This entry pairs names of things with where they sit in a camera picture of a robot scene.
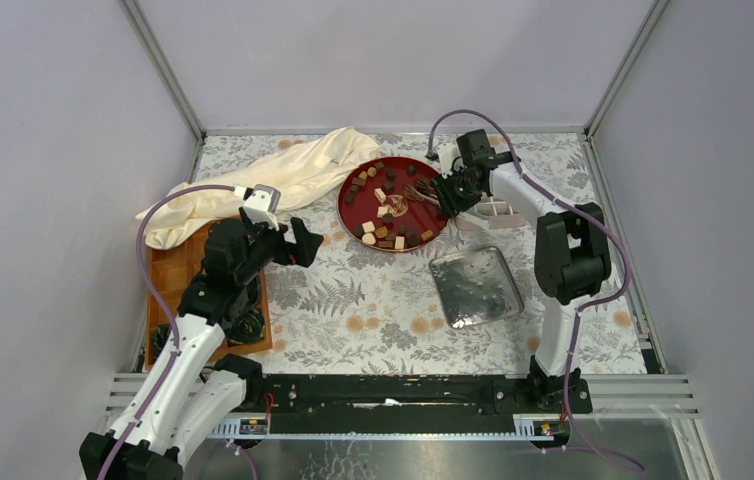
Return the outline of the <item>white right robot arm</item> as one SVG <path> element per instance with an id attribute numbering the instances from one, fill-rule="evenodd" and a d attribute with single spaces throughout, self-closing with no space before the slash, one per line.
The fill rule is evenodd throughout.
<path id="1" fill-rule="evenodd" d="M 597 298 L 612 271 L 601 206 L 558 195 L 513 152 L 496 152 L 482 129 L 458 137 L 451 148 L 430 147 L 426 157 L 444 168 L 432 182 L 444 216 L 470 213 L 489 196 L 535 223 L 533 269 L 546 297 L 545 318 L 524 395 L 536 410 L 567 411 L 570 401 L 580 396 L 580 326 L 575 315 L 579 306 Z"/>

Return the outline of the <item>silver metal tongs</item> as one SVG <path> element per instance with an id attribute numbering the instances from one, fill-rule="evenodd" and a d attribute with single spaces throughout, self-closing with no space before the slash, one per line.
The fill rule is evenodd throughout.
<path id="1" fill-rule="evenodd" d="M 435 195 L 435 190 L 424 179 L 416 179 L 404 185 L 404 197 L 412 202 L 426 202 L 439 206 L 440 202 Z"/>

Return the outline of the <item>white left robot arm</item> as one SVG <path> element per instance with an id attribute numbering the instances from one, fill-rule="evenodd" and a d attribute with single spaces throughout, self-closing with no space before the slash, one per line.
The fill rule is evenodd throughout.
<path id="1" fill-rule="evenodd" d="M 252 283 L 270 263 L 307 268 L 322 235 L 294 217 L 273 228 L 246 217 L 213 223 L 199 272 L 184 290 L 178 315 L 142 387 L 103 434 L 89 433 L 79 456 L 88 479 L 180 479 L 189 460 L 233 409 L 262 401 L 261 366 L 229 354 L 201 391 L 191 386 L 225 339 L 224 324 L 256 303 Z"/>

